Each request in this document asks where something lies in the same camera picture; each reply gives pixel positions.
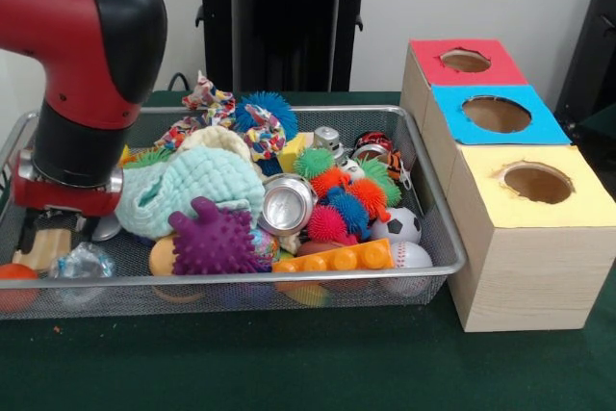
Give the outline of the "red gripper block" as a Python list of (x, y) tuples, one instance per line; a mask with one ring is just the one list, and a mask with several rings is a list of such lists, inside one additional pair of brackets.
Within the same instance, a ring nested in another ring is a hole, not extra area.
[(119, 174), (99, 188), (74, 188), (55, 182), (30, 180), (16, 175), (12, 181), (14, 203), (27, 208), (23, 220), (19, 250), (33, 249), (36, 222), (44, 210), (65, 210), (78, 212), (76, 231), (85, 241), (91, 241), (99, 224), (99, 217), (111, 214), (120, 200), (123, 177)]

